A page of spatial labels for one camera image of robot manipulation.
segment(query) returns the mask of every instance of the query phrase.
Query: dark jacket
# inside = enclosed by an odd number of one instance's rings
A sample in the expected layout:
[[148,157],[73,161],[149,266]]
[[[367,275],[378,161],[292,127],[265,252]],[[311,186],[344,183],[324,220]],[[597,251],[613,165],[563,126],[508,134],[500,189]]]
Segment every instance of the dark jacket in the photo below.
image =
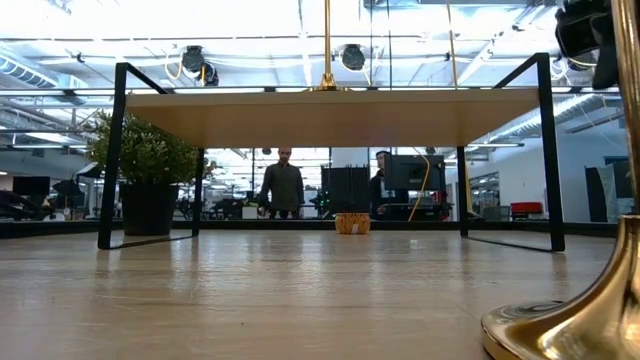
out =
[[389,203],[407,203],[409,201],[409,193],[404,190],[394,191],[394,197],[382,197],[382,180],[384,174],[382,170],[378,170],[376,176],[369,180],[369,198],[371,199],[371,210],[369,214],[372,218],[380,220],[382,216],[378,215],[378,208],[381,205]]
[[[268,202],[271,191],[271,204]],[[277,163],[267,167],[260,191],[260,202],[271,210],[297,211],[304,203],[304,187],[300,169]]]

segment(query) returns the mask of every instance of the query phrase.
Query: black metal frame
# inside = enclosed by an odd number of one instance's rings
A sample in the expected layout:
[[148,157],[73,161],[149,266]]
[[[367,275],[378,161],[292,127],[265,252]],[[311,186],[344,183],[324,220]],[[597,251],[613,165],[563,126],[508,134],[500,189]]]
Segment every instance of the black metal frame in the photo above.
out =
[[[122,126],[127,101],[127,74],[131,74],[140,81],[157,91],[159,94],[173,94],[173,90],[164,89],[140,70],[129,63],[117,63],[115,75],[115,93],[113,101],[113,114],[111,119],[111,131],[109,133],[109,146],[107,148],[107,161],[105,164],[104,189],[102,193],[102,208],[100,211],[100,230],[98,232],[98,248],[101,250],[121,249],[137,245],[171,241],[177,239],[161,238],[145,240],[137,243],[111,245],[111,229],[113,226],[113,207],[116,196],[116,182],[120,168],[120,146],[122,143]],[[196,165],[196,193],[193,209],[191,236],[196,237],[200,232],[200,211],[202,209],[202,173],[204,170],[204,149],[198,150],[198,162]]]
[[[542,143],[544,152],[545,181],[547,185],[547,204],[549,207],[549,233],[551,237],[551,248],[536,248],[522,244],[494,241],[488,239],[473,238],[469,236],[469,230],[478,228],[479,224],[471,224],[467,214],[466,191],[466,162],[464,146],[457,147],[458,156],[458,214],[459,230],[463,238],[469,240],[490,242],[494,244],[516,246],[524,249],[542,251],[564,251],[564,223],[562,217],[562,203],[560,198],[560,176],[558,171],[558,151],[556,144],[555,122],[553,115],[553,93],[551,89],[550,57],[548,53],[536,53],[527,59],[522,65],[500,81],[494,89],[500,89],[511,83],[532,66],[538,69],[538,100],[540,104],[540,117],[542,124]],[[98,248],[104,250],[146,245],[149,243],[171,241],[176,239],[163,238],[157,240],[146,240],[138,243],[125,244],[117,247],[111,246],[111,229],[113,226],[113,207],[115,201],[115,188],[120,158],[120,144],[122,141],[122,125],[126,106],[126,82],[127,74],[131,73],[143,83],[156,90],[159,94],[172,94],[171,89],[164,89],[158,86],[153,80],[136,69],[129,63],[116,64],[115,76],[115,98],[113,105],[113,119],[111,133],[109,134],[109,147],[105,168],[104,193],[102,197],[102,210],[100,214],[100,231],[98,235]],[[275,88],[266,87],[266,92],[273,92]],[[196,193],[194,201],[193,219],[191,221],[191,236],[196,237],[200,232],[200,212],[202,209],[202,176],[204,168],[204,149],[198,150],[198,163],[196,167]]]
[[467,189],[464,147],[458,147],[458,214],[460,217],[460,236],[469,240],[493,244],[515,246],[529,250],[560,252],[565,250],[564,220],[560,194],[560,173],[558,170],[558,147],[556,125],[553,115],[553,92],[551,89],[550,57],[548,53],[536,53],[502,79],[494,89],[501,89],[522,73],[536,66],[538,70],[538,102],[540,104],[540,122],[542,127],[542,152],[544,157],[545,182],[547,185],[547,205],[549,210],[550,248],[538,248],[517,243],[495,241],[469,237],[467,217]]

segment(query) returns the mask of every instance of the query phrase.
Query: person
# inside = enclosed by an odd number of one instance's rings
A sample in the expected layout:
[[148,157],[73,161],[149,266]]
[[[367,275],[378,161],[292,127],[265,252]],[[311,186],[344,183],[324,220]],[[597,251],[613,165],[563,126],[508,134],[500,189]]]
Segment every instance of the person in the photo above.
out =
[[387,205],[392,202],[406,203],[409,201],[409,193],[407,191],[387,190],[384,186],[384,158],[391,155],[386,150],[376,153],[376,161],[378,162],[378,172],[369,181],[369,197],[371,202],[370,216],[375,220],[382,220],[387,213]]
[[120,219],[122,217],[122,199],[118,199],[116,201],[115,210],[116,210],[116,217]]
[[302,215],[302,204],[304,204],[304,186],[302,184],[302,174],[300,169],[289,163],[291,148],[278,149],[280,160],[267,167],[260,191],[260,203],[258,208],[261,215],[265,213],[265,206],[269,204],[268,195],[271,191],[271,204],[269,207],[269,218],[275,219],[276,215],[287,219],[299,219]]

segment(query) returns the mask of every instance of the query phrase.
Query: black device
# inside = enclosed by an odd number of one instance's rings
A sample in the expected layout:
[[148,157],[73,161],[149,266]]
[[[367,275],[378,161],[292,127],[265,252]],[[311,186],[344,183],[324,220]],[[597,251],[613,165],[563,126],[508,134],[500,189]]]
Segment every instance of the black device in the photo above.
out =
[[360,45],[349,44],[342,52],[342,64],[349,70],[362,70],[365,61],[364,54],[362,50],[360,50]]
[[556,39],[566,57],[575,58],[599,49],[594,89],[618,83],[618,59],[611,0],[565,1],[556,13]]
[[322,168],[323,210],[369,212],[369,167]]
[[[445,163],[442,155],[425,155],[429,161],[429,177],[424,190],[444,191]],[[384,187],[386,190],[420,191],[427,175],[427,162],[418,155],[390,155],[384,158]]]
[[202,46],[187,46],[187,51],[182,54],[182,66],[196,74],[198,79],[204,79],[204,86],[218,86],[220,82],[218,70],[202,55]]
[[14,176],[13,192],[23,196],[47,196],[51,189],[48,176]]

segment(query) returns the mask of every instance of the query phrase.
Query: metal pipe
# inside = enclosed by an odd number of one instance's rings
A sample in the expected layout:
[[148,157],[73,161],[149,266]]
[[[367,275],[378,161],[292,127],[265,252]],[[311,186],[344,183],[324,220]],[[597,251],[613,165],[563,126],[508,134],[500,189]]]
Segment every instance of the metal pipe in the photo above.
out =
[[331,74],[331,0],[324,0],[324,73]]
[[449,46],[451,47],[450,51],[451,51],[451,65],[453,69],[453,86],[455,87],[456,90],[458,90],[458,70],[456,69],[456,49],[455,49],[455,46],[453,45],[453,38],[455,35],[453,34],[453,23],[451,21],[451,5],[449,4],[448,0],[447,0],[447,16],[449,18]]
[[637,212],[640,209],[640,42],[637,9],[634,0],[611,1],[611,7],[618,54],[619,87],[626,114],[631,185]]

